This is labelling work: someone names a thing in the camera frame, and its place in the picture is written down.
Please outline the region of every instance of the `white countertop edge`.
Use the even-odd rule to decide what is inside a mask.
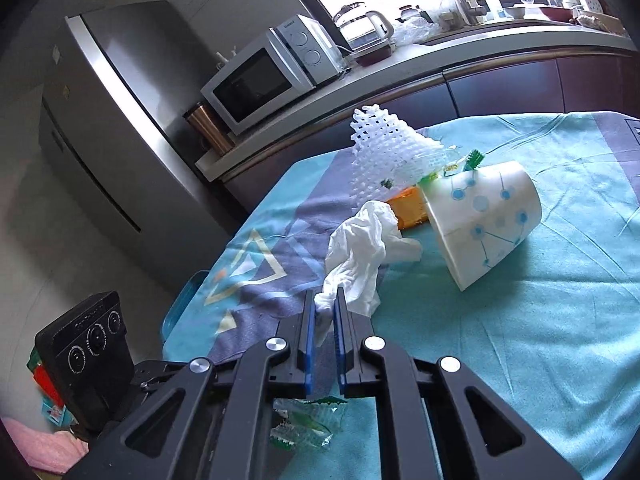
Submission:
[[[364,96],[482,57],[560,46],[602,46],[637,50],[629,38],[569,25],[507,28],[457,38],[433,46],[399,47],[392,57],[366,68],[357,68],[343,79],[284,109],[224,157],[218,158],[213,150],[209,150],[196,166],[207,180],[212,181],[272,142],[333,110],[344,107],[347,103],[357,102]]]

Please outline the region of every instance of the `kettle handle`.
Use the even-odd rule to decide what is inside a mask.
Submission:
[[[382,38],[383,40],[388,40],[393,36],[394,26],[391,25],[391,22],[389,22],[389,20],[386,19],[384,14],[378,12],[377,10],[368,10],[365,13],[365,16],[371,20],[371,23],[373,23],[373,27],[376,29],[376,32],[380,35],[380,38]],[[386,28],[386,34],[385,34],[385,31],[382,30],[382,27],[380,27],[380,24],[371,19],[372,16],[377,16],[380,19],[380,21]]]

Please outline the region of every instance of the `pink cloth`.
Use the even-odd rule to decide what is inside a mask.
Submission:
[[[9,436],[31,467],[62,475],[89,452],[86,442],[68,431],[42,433],[12,418],[2,418]]]

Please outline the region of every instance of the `white paper cup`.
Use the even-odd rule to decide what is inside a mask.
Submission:
[[[536,187],[515,161],[440,178],[424,194],[440,250],[460,290],[495,267],[542,218]]]

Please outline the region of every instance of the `gray refrigerator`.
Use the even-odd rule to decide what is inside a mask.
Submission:
[[[145,2],[66,18],[44,85],[46,160],[95,225],[173,293],[212,266],[247,216],[197,170],[210,146],[183,118],[215,71],[169,3]]]

